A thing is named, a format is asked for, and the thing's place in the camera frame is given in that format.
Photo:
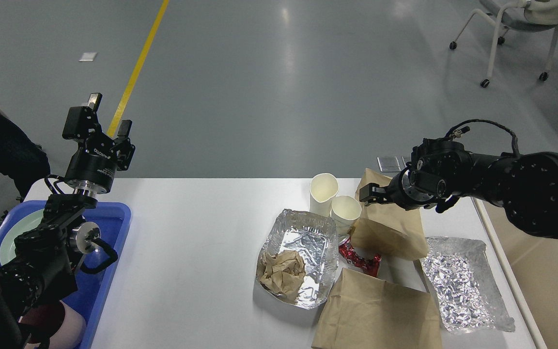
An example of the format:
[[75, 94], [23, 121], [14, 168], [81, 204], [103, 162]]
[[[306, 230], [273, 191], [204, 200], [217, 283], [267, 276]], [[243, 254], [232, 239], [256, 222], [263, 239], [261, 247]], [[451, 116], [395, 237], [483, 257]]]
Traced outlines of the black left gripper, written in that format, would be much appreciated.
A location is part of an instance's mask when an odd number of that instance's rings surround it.
[[131, 120], [121, 121], [115, 139], [102, 136], [97, 118], [102, 96], [102, 93], [92, 93], [87, 106], [69, 108], [62, 131], [63, 139], [78, 144], [64, 182], [71, 188], [79, 188], [84, 182], [89, 182], [97, 188], [95, 192], [98, 194], [111, 192], [116, 171], [128, 170], [136, 150], [130, 140]]

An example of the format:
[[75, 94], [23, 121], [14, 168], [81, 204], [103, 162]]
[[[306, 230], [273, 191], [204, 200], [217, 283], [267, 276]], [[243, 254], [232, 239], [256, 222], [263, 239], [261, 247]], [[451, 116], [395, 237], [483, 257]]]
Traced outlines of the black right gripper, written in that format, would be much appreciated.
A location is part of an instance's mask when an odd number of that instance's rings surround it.
[[405, 210], [415, 210], [434, 203], [434, 196], [417, 190], [410, 183], [409, 169], [404, 169], [387, 186], [368, 183], [360, 188], [359, 201], [365, 205], [394, 203]]

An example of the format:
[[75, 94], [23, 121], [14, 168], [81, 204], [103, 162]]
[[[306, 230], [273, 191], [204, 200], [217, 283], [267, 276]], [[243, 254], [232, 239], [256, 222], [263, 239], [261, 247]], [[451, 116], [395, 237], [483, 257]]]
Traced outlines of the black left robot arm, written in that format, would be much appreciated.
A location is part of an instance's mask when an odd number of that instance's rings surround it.
[[87, 106], [69, 109], [62, 137], [78, 148], [64, 176], [54, 176], [55, 183], [45, 179], [51, 195], [42, 220], [15, 238], [15, 258], [0, 266], [0, 349], [22, 349], [31, 338], [47, 349], [49, 338], [20, 318], [76, 292], [79, 271], [98, 274], [118, 260], [99, 226], [83, 217], [97, 207], [98, 195], [111, 192], [116, 172], [128, 170], [135, 152], [130, 120], [121, 122], [115, 139], [102, 131], [101, 99], [93, 93]]

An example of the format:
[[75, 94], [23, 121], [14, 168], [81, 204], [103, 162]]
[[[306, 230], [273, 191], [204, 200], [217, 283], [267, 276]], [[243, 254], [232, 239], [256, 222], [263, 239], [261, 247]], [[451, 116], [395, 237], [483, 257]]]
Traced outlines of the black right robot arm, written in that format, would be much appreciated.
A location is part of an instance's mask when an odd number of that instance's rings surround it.
[[359, 189], [358, 200], [366, 206], [434, 207], [443, 213], [461, 197], [474, 197], [502, 207], [509, 222], [526, 234], [558, 240], [558, 153], [522, 155], [516, 133], [498, 122], [492, 125], [510, 134], [511, 152], [470, 152], [458, 140], [471, 123], [453, 126], [441, 138], [423, 139], [388, 185], [370, 182]]

